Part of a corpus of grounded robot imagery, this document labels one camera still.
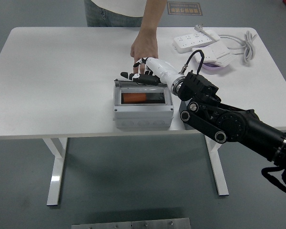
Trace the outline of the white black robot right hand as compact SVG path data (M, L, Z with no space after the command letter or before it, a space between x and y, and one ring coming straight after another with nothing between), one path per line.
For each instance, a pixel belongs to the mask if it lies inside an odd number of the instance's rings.
M172 67L168 62L153 57L141 58L134 64L134 68L145 64L145 73L122 72L121 76L136 83L158 85L160 83L172 86L182 81L184 75Z

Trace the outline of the person's left hand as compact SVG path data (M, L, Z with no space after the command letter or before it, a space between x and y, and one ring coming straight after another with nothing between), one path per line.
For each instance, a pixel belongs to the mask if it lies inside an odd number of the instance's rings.
M131 45L130 56L133 57L134 63L146 57L158 58L158 43L155 34L139 33Z

